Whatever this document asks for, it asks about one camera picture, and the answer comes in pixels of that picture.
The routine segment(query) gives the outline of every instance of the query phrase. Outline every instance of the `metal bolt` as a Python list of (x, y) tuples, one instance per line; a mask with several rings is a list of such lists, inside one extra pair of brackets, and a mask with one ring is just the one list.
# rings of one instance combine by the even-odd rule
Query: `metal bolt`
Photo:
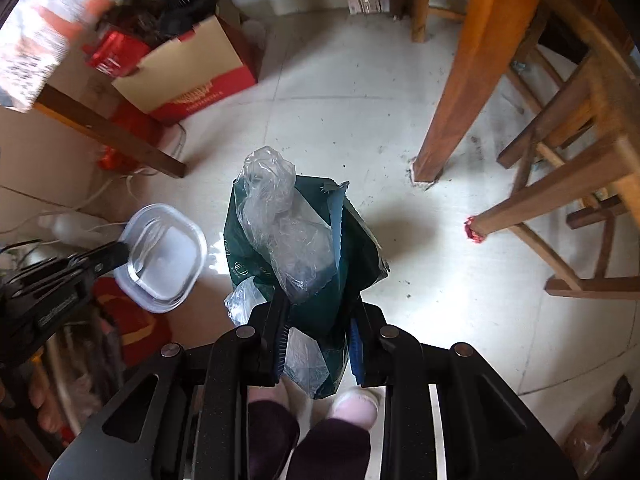
[(511, 68), (513, 68), (518, 74), (524, 72), (524, 69), (526, 69), (526, 67), (527, 65), (525, 63), (522, 63), (521, 61), (511, 61)]
[(474, 353), (473, 347), (467, 343), (458, 343), (453, 349), (460, 357), (471, 357)]
[(385, 325), (380, 329), (380, 335), (386, 339), (398, 337), (400, 331), (397, 326)]
[(160, 350), (162, 357), (175, 357), (180, 353), (180, 345), (178, 343), (167, 343)]
[(249, 339), (252, 335), (255, 334), (255, 328), (251, 325), (242, 325), (236, 328), (236, 335), (240, 339)]

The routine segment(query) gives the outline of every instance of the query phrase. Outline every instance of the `black metal frame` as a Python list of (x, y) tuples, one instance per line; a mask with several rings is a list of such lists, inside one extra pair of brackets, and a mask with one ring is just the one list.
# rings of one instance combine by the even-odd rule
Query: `black metal frame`
[(64, 447), (40, 428), (38, 411), (31, 405), (27, 381), (18, 367), (91, 300), (95, 280), (126, 263), (128, 256), (126, 244), (112, 242), (69, 258), (49, 258), (0, 282), (0, 380), (14, 403), (1, 411), (7, 419), (23, 419), (52, 460)]
[[(212, 345), (165, 346), (91, 418), (49, 480), (181, 480), (199, 384), (192, 479), (247, 479), (247, 386), (278, 381), (288, 310), (278, 292), (254, 308), (249, 325)], [(362, 385), (386, 386), (382, 480), (436, 478), (429, 384), (438, 389), (449, 479), (576, 478), (551, 436), (470, 345), (421, 344), (359, 297), (350, 311)]]

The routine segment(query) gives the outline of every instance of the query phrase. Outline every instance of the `red cloth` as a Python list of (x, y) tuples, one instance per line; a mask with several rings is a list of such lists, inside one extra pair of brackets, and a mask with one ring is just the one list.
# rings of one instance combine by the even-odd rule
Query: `red cloth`
[(475, 216), (470, 216), (469, 218), (466, 219), (466, 222), (465, 222), (466, 237), (469, 238), (469, 240), (471, 240), (475, 244), (481, 244), (486, 240), (486, 236), (482, 236), (481, 234), (476, 233), (471, 228), (471, 222), (474, 221), (474, 218)]
[(122, 358), (127, 367), (135, 366), (171, 342), (166, 317), (152, 314), (120, 290), (114, 278), (100, 278), (94, 285), (95, 301), (115, 321), (122, 338)]
[[(152, 146), (158, 145), (164, 131), (158, 121), (147, 114), (143, 114), (129, 101), (125, 100), (118, 105), (117, 110), (111, 117), (111, 122)], [(103, 170), (132, 173), (140, 166), (140, 163), (135, 158), (123, 155), (115, 148), (105, 146), (104, 155), (98, 161), (98, 166)]]

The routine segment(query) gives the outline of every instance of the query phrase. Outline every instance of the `brown cardboard flap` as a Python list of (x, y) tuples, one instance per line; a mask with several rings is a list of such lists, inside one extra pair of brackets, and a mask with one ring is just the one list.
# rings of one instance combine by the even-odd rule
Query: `brown cardboard flap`
[(149, 113), (162, 104), (242, 66), (218, 19), (195, 28), (185, 41), (174, 38), (145, 56), (134, 75), (113, 82), (134, 106)]
[(216, 16), (219, 16), (223, 22), (240, 29), (240, 9), (234, 5), (233, 1), (219, 0), (216, 10)]

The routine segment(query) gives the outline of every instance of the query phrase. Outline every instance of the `dark purple pants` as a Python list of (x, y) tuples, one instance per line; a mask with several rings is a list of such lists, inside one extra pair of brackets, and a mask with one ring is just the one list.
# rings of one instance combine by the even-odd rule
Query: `dark purple pants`
[[(249, 404), (249, 476), (275, 480), (298, 442), (298, 422), (283, 406), (270, 400)], [(328, 418), (298, 444), (287, 480), (363, 480), (369, 465), (369, 432)]]

